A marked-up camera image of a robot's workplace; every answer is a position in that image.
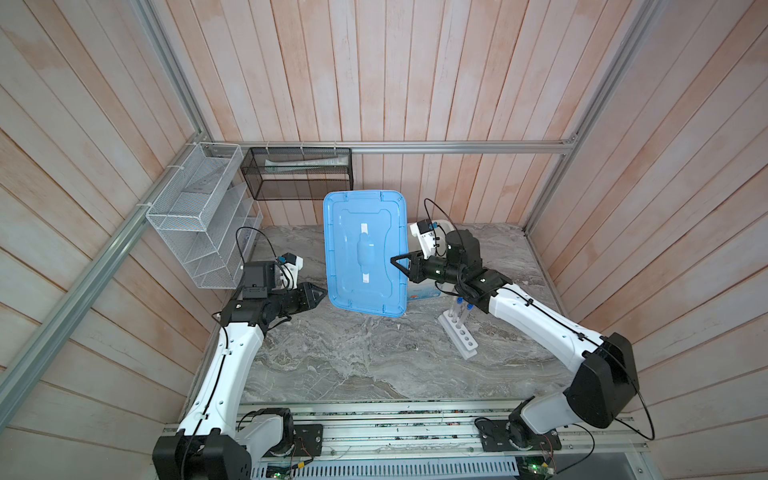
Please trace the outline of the blue plastic bin lid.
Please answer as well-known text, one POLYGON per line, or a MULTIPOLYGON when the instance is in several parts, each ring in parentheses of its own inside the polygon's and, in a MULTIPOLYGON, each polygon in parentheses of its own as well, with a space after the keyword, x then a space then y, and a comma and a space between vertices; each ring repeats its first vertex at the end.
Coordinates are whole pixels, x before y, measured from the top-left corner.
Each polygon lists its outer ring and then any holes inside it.
POLYGON ((323 200, 328 298, 333 306, 398 318, 408 279, 392 263, 408 252, 405 197, 392 190, 337 191, 323 200))

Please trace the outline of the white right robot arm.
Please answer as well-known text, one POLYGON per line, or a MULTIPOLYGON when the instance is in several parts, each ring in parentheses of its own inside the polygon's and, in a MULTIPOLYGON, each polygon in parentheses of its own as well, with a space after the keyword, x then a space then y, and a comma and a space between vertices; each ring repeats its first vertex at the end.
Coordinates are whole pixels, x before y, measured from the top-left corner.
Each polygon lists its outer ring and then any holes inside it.
POLYGON ((534 438, 578 422, 605 429, 639 395, 628 339, 618 333, 604 336, 567 319, 484 266, 479 242, 468 230, 447 233, 442 256, 412 251, 390 262, 414 283, 454 285, 460 298, 525 333, 573 372, 568 387, 532 397, 509 414, 506 430, 515 448, 528 450, 534 438))

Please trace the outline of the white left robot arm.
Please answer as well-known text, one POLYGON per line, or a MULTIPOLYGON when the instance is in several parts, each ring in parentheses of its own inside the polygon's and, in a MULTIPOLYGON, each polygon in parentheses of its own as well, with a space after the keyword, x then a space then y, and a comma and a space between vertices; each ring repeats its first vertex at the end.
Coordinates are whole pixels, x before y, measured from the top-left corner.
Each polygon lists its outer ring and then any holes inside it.
POLYGON ((295 449, 287 408, 263 408, 241 426, 240 401, 256 353, 267 333, 316 308, 326 290, 301 282, 302 258, 286 253, 243 267, 239 286, 219 314, 214 357, 189 412, 173 436, 158 439, 152 460, 160 479, 249 479, 265 455, 295 449))

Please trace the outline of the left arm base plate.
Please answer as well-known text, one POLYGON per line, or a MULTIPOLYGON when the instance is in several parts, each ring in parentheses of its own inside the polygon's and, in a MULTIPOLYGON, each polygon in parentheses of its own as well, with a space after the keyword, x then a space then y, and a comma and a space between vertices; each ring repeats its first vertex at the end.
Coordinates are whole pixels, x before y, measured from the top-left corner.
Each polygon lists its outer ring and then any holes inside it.
POLYGON ((293 428, 291 444, 278 445, 265 454, 266 458, 290 456, 318 457, 322 455, 324 427, 320 423, 297 425, 293 428))

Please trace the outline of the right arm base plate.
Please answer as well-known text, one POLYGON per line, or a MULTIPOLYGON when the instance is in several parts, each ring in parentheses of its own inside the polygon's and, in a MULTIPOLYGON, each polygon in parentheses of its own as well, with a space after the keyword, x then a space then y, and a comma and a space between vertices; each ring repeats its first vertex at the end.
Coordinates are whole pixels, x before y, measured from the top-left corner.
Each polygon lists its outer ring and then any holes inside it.
POLYGON ((484 452, 510 451, 559 451, 562 443, 555 430, 537 435, 515 433, 508 420, 491 420, 478 417, 473 421, 484 452))

